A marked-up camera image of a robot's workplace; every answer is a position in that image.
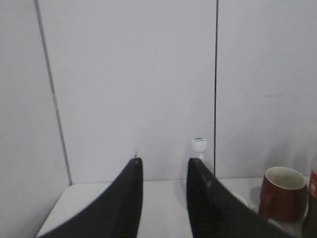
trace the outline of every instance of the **ceramic mug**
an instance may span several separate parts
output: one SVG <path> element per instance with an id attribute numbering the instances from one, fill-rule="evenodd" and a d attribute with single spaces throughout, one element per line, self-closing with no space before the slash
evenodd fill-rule
<path id="1" fill-rule="evenodd" d="M 307 184 L 302 174 L 285 167 L 266 171 L 261 188 L 260 216 L 293 222 L 303 217 L 306 206 Z"/>

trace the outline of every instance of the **table surface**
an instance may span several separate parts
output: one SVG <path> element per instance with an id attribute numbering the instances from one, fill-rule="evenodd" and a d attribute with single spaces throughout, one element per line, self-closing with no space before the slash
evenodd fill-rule
<path id="1" fill-rule="evenodd" d="M 258 212 L 262 178 L 226 178 L 220 182 L 243 197 Z M 58 227 L 83 210 L 110 183 L 79 183 L 68 187 L 57 201 L 38 236 Z M 301 221 L 271 221 L 291 235 L 300 237 Z M 192 238 L 186 209 L 186 181 L 145 181 L 138 238 Z"/>

